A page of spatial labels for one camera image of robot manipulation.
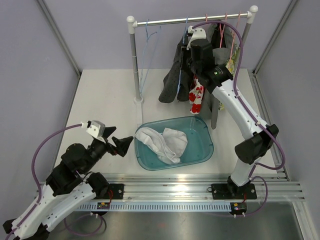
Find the dark grey dotted skirt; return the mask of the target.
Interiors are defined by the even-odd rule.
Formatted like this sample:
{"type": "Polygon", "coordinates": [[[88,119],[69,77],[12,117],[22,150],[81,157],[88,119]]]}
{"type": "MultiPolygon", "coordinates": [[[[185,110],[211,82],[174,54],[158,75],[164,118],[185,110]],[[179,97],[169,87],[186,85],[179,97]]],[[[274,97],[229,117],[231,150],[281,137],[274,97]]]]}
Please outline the dark grey dotted skirt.
{"type": "MultiPolygon", "coordinates": [[[[182,39],[177,44],[172,67],[163,79],[163,89],[158,97],[158,100],[161,103],[169,104],[172,103],[175,99],[177,99],[180,102],[186,102],[189,100],[189,92],[191,90],[191,85],[193,82],[193,73],[188,70],[184,70],[184,55],[182,60],[180,90],[178,96],[176,96],[181,62],[181,46],[182,39]]],[[[184,46],[182,47],[183,52],[186,49],[186,46],[187,44],[184,44],[184,46]]]]}

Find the blue wire hanger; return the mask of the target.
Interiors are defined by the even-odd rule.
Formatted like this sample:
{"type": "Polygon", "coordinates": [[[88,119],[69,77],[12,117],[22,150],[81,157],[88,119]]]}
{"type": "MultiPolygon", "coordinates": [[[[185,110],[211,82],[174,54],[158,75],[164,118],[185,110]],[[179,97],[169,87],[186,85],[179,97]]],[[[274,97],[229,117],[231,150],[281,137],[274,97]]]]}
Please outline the blue wire hanger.
{"type": "Polygon", "coordinates": [[[151,69],[151,65],[155,56],[155,52],[158,46],[158,42],[159,42],[159,38],[160,38],[160,34],[162,32],[162,27],[159,26],[158,29],[152,33],[149,33],[148,31],[148,26],[149,26],[149,22],[150,20],[148,19],[146,21],[145,24],[145,45],[143,47],[143,51],[142,51],[142,59],[141,59],[141,73],[140,73],[140,79],[139,79],[139,83],[140,83],[140,87],[139,87],[139,93],[142,95],[143,90],[144,90],[144,86],[146,84],[147,78],[148,78],[148,74],[149,71],[151,69]],[[146,59],[147,59],[147,53],[149,51],[149,45],[150,42],[155,39],[155,43],[154,43],[154,47],[152,49],[152,53],[151,56],[149,57],[149,61],[147,63],[147,68],[145,68],[145,63],[146,63],[146,59]]]}
{"type": "Polygon", "coordinates": [[[178,98],[178,94],[179,94],[179,91],[180,91],[180,88],[181,88],[181,78],[182,78],[181,76],[182,76],[183,54],[184,54],[182,48],[184,47],[184,44],[185,44],[186,32],[188,31],[187,30],[188,19],[189,19],[189,15],[186,17],[184,30],[183,30],[183,35],[182,35],[182,38],[181,38],[180,66],[179,66],[178,85],[177,85],[177,92],[176,92],[176,97],[177,98],[178,98]]]}

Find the white skirt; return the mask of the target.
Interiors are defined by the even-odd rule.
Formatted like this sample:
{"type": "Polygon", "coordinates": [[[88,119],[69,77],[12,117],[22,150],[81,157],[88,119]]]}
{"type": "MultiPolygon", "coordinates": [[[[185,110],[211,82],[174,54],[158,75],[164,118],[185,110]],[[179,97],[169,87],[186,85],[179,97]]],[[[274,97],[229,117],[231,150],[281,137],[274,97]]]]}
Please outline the white skirt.
{"type": "Polygon", "coordinates": [[[167,165],[179,164],[188,144],[184,132],[171,128],[165,128],[163,133],[159,133],[150,127],[141,127],[135,133],[135,138],[167,165]]]}

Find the teal plastic basin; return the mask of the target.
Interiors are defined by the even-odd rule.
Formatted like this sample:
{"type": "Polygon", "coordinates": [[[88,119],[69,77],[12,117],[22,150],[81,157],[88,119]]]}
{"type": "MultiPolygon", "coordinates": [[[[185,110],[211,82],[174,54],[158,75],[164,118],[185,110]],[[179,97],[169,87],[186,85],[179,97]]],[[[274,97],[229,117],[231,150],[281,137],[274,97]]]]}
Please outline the teal plastic basin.
{"type": "Polygon", "coordinates": [[[213,155],[214,144],[208,126],[198,117],[185,116],[148,122],[141,125],[138,129],[143,127],[152,128],[161,134],[165,128],[178,130],[184,132],[188,140],[187,147],[180,157],[180,163],[168,165],[160,161],[153,151],[135,138],[134,148],[136,158],[140,166],[145,170],[159,171],[200,164],[207,161],[213,155]]]}

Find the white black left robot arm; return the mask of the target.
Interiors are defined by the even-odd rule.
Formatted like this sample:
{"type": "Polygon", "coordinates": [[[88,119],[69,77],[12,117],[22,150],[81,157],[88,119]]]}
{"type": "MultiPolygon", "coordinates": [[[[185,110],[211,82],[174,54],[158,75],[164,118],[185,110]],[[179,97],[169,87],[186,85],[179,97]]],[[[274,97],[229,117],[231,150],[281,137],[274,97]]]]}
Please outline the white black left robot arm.
{"type": "Polygon", "coordinates": [[[124,157],[133,141],[125,138],[108,137],[116,127],[92,121],[87,133],[93,138],[88,147],[73,143],[61,156],[61,162],[53,168],[45,183],[38,188],[38,196],[31,205],[15,219],[3,223],[6,238],[16,240],[46,240],[56,226],[82,204],[106,199],[109,208],[113,199],[120,199],[118,187],[107,182],[100,172],[92,172],[93,166],[106,154],[124,157]]]}

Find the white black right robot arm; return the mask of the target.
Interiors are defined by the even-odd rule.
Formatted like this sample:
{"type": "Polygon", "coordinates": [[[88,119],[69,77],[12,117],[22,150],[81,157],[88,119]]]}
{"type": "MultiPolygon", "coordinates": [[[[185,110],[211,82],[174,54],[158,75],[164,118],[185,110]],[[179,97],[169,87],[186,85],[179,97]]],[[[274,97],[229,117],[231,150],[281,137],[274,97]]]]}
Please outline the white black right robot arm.
{"type": "Polygon", "coordinates": [[[254,169],[273,145],[279,129],[275,124],[269,125],[250,107],[224,64],[214,65],[212,45],[207,39],[193,40],[187,49],[190,51],[188,67],[200,84],[225,106],[244,138],[234,148],[238,159],[221,191],[225,197],[242,198],[250,191],[254,169]]]}

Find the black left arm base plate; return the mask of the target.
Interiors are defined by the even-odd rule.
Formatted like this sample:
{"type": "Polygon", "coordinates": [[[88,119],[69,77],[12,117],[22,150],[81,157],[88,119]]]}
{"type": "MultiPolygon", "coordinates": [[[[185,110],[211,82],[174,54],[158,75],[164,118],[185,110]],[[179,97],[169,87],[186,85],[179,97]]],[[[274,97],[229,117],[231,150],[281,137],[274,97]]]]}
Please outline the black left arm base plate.
{"type": "Polygon", "coordinates": [[[111,183],[108,186],[107,192],[103,196],[98,196],[98,200],[122,200],[124,197],[125,185],[122,183],[111,183]]]}

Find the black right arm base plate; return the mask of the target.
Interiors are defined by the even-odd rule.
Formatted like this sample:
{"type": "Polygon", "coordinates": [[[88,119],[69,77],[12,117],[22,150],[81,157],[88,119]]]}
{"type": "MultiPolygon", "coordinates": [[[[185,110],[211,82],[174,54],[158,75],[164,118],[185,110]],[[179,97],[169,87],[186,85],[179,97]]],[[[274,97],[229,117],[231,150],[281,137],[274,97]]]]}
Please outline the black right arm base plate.
{"type": "Polygon", "coordinates": [[[253,183],[244,186],[231,186],[228,183],[213,183],[207,188],[214,200],[256,200],[257,193],[253,183]]]}

